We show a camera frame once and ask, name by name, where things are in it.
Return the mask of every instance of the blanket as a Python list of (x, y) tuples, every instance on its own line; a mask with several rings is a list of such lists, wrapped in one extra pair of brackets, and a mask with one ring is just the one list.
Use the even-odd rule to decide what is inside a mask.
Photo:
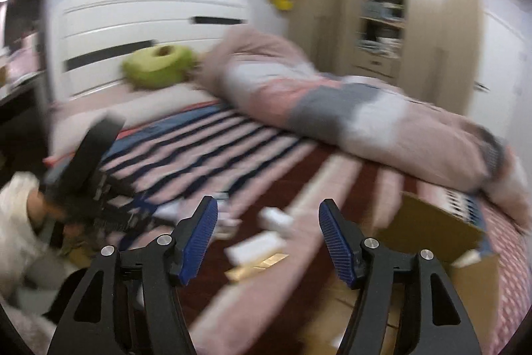
[[(185, 319), (202, 355), (305, 353), (300, 334), (317, 314), (334, 275), (317, 216), (325, 198), (333, 198), (352, 221), (371, 218), (385, 226), (406, 191), (485, 229), (488, 245), (483, 249), (500, 255), (501, 270), (498, 320), (485, 355), (500, 351), (530, 307), (525, 243), (494, 206), (261, 124), (232, 107), (189, 110), (119, 139), (104, 168), (163, 209), (178, 200), (177, 220), (190, 216), (203, 195), (219, 191), (229, 196), (231, 216), (242, 219), (236, 237), (214, 242), (198, 277), (180, 290)], [(290, 256), (261, 275), (229, 285), (224, 272), (232, 265), (224, 249), (262, 230), (257, 215), (265, 206), (295, 218), (286, 250)], [(134, 247), (171, 230), (157, 227)], [(114, 241), (118, 245), (119, 236)]]
[(483, 127), (377, 79), (324, 77), (289, 41), (234, 26), (196, 79), (267, 125), (318, 139), (456, 190), (482, 190), (522, 230), (531, 227), (519, 159)]

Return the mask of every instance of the drawer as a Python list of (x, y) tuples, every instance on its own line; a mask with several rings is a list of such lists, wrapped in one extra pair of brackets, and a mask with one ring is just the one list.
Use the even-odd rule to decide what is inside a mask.
[(385, 76), (393, 77), (395, 71), (393, 69), (396, 59), (385, 58), (384, 56), (372, 55), (365, 50), (356, 50), (355, 51), (355, 60), (353, 64), (357, 67), (363, 69), (375, 71), (379, 74), (384, 74)]
[(389, 83), (395, 86), (395, 79), (392, 77), (385, 76), (384, 74), (376, 73), (375, 71), (366, 70), (360, 67), (351, 67), (349, 68), (349, 74), (353, 76), (365, 76), (373, 77), (375, 79), (382, 80), (383, 82)]

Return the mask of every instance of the white door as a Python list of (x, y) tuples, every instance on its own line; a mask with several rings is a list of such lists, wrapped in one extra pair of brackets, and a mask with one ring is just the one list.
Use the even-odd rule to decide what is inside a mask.
[(468, 116), (492, 134), (505, 137), (519, 92), (525, 44), (491, 14), (484, 15), (480, 65)]

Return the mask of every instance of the polka dot fabric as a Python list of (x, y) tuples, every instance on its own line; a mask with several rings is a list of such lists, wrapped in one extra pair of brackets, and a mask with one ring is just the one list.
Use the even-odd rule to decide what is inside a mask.
[(493, 205), (482, 202), (489, 240), (499, 261), (497, 324), (488, 351), (497, 355), (508, 343), (530, 309), (530, 271), (526, 243), (512, 222)]

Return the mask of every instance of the round green cushion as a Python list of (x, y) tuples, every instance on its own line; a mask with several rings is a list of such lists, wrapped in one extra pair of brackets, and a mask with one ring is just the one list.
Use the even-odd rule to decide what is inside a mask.
[(122, 62), (122, 69), (133, 85), (160, 89), (183, 82), (195, 63), (190, 47), (155, 46), (133, 52)]

